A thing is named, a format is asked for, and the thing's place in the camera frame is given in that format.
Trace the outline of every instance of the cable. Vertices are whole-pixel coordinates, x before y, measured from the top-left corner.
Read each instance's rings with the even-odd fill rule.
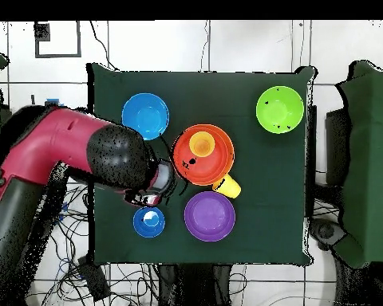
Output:
[[[200,72],[203,70],[204,50],[205,50],[205,48],[206,48],[206,44],[208,43],[208,38],[209,38],[209,36],[208,36],[208,31],[206,30],[206,28],[207,28],[207,24],[208,24],[208,20],[206,20],[206,25],[204,26],[204,30],[206,31],[206,35],[207,35],[207,41],[206,41],[206,43],[205,43],[204,46],[203,46],[203,51],[202,51],[202,54],[201,54],[201,59],[200,59]]]
[[[242,273],[232,273],[232,274],[230,275],[230,279],[231,279],[231,276],[234,276],[234,275],[240,275],[240,276],[243,276],[243,278],[244,278],[244,283],[245,283],[245,284],[244,284],[244,286],[243,286],[243,288],[242,288],[241,290],[230,293],[230,296],[232,296],[232,295],[236,295],[237,293],[240,293],[240,292],[243,292],[243,291],[246,289],[247,285],[248,285],[248,280],[247,280],[247,278],[246,278],[246,276],[245,276],[244,274],[242,274]]]
[[[108,50],[106,49],[104,43],[97,38],[97,33],[95,33],[95,28],[93,28],[93,22],[92,21],[89,21],[89,23],[91,24],[91,28],[93,29],[93,36],[95,37],[95,40],[97,40],[101,45],[102,47],[104,47],[104,51],[105,51],[105,55],[106,55],[106,61],[114,68],[114,70],[118,70],[120,71],[117,67],[115,67],[112,62],[109,60],[109,57],[108,57]]]
[[[281,300],[285,300],[285,299],[290,299],[290,298],[305,298],[305,299],[310,299],[310,300],[324,300],[324,301],[329,301],[330,303],[336,303],[336,304],[342,304],[342,305],[351,305],[351,306],[358,306],[358,305],[367,305],[367,304],[349,304],[349,303],[341,303],[339,301],[336,301],[336,300],[330,300],[330,299],[324,299],[324,298],[313,298],[313,297],[310,297],[310,296],[285,296],[281,299],[278,299],[276,301],[273,301],[271,304],[269,304],[268,306],[272,306],[276,303],[278,303],[279,301]]]
[[[299,66],[302,65],[302,51],[303,51],[304,41],[305,41],[305,20],[302,20],[302,46],[301,46],[301,54],[299,55]]]
[[[243,275],[244,275],[244,276],[246,275],[246,272],[247,272],[247,266],[245,265],[245,266],[244,266],[244,270],[243,270]],[[241,297],[241,306],[243,306],[243,302],[244,302],[244,293],[245,293],[245,289],[246,289],[246,288],[243,288],[243,296]]]

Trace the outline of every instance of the cup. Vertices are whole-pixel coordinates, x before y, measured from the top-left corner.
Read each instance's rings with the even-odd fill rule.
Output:
[[[196,132],[189,141],[190,151],[197,157],[209,156],[215,146],[214,137],[205,131]]]
[[[236,198],[241,192],[241,186],[229,174],[226,174],[222,179],[213,184],[213,191],[229,198]]]

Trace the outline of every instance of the table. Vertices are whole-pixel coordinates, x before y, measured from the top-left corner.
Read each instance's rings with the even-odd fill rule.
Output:
[[[170,122],[163,134],[168,144],[193,124],[222,128],[235,147],[231,176],[242,187],[240,196],[231,201],[235,227],[215,243],[194,238],[184,224],[188,200],[210,186],[189,185],[179,196],[184,188],[179,179],[168,205],[159,205],[166,219],[164,232],[152,239],[133,229],[135,206],[124,204],[110,190],[96,189],[96,263],[310,263],[302,251],[306,118],[293,131],[274,135],[259,125],[255,105],[275,85],[292,87],[309,102],[307,84],[314,77],[313,67],[295,74],[119,73],[97,64],[88,70],[89,109],[94,104],[93,113],[102,119],[119,124],[124,103],[137,93],[151,92],[169,109]],[[169,158],[160,139],[147,142],[158,157]]]
[[[337,85],[352,122],[342,223],[349,234],[334,248],[350,266],[383,262],[383,70],[353,64]]]

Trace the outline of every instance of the lime green bowl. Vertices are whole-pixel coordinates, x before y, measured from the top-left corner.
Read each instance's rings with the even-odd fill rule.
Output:
[[[275,134],[289,132],[303,117],[303,102],[292,88],[276,86],[267,89],[257,102],[256,116],[265,130]]]

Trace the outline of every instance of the blue bowl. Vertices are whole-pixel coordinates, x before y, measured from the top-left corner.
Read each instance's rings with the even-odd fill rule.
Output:
[[[135,212],[133,227],[142,237],[153,238],[160,235],[164,229],[164,215],[157,208],[144,207]]]
[[[122,124],[138,131],[144,140],[155,139],[169,124],[168,106],[156,95],[136,94],[124,104]]]

